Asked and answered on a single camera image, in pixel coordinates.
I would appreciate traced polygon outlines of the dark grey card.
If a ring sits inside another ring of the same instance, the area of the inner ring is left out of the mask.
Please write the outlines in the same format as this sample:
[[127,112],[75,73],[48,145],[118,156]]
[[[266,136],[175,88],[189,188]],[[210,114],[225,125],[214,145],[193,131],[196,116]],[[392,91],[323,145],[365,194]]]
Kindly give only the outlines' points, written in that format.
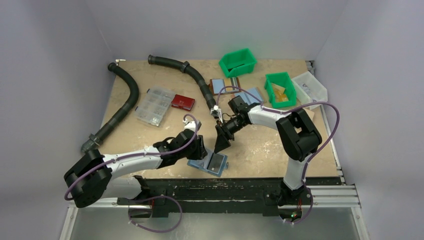
[[211,173],[220,176],[222,174],[225,161],[225,155],[220,153],[212,153],[206,169],[209,170]]

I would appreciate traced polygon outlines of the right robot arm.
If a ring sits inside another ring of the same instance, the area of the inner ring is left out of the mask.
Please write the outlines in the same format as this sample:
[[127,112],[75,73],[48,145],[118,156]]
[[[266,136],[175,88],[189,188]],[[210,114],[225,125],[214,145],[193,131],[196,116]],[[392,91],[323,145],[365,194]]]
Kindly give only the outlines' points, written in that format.
[[232,98],[228,105],[235,114],[226,122],[217,122],[214,152],[231,146],[235,133],[247,125],[259,125],[278,132],[283,149],[288,155],[285,176],[281,182],[278,199],[282,202],[297,197],[304,190],[308,160],[317,152],[322,136],[302,108],[279,111],[263,107],[260,103],[247,104],[240,96]]

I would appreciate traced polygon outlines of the blue leather card holder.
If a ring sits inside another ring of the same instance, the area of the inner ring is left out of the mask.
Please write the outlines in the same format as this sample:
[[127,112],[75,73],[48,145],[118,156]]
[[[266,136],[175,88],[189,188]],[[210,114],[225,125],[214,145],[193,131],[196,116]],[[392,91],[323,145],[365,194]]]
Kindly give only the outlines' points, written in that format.
[[210,172],[209,170],[207,170],[207,166],[209,164],[210,158],[212,156],[212,153],[214,153],[214,152],[210,149],[206,149],[206,152],[207,152],[206,157],[204,157],[203,159],[200,159],[200,160],[189,159],[188,162],[187,162],[187,165],[190,166],[190,167],[196,168],[200,171],[203,171],[205,173],[208,173],[210,175],[213,175],[213,176],[216,176],[216,177],[221,177],[223,171],[226,170],[229,166],[228,161],[227,161],[228,156],[225,155],[225,154],[222,154],[222,153],[218,153],[218,154],[225,155],[226,160],[225,160],[225,165],[223,166],[223,170],[222,170],[221,175],[216,175],[216,174]]

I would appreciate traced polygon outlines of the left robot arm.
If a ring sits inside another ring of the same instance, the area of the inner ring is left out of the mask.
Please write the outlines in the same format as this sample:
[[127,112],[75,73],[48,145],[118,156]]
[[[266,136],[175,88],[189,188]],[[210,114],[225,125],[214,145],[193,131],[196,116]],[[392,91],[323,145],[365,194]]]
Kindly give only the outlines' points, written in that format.
[[137,178],[120,183],[123,176],[169,167],[181,159],[202,160],[207,154],[203,136],[190,129],[138,151],[102,154],[90,150],[64,174],[64,199],[78,208],[103,198],[134,199],[143,191],[141,183]]

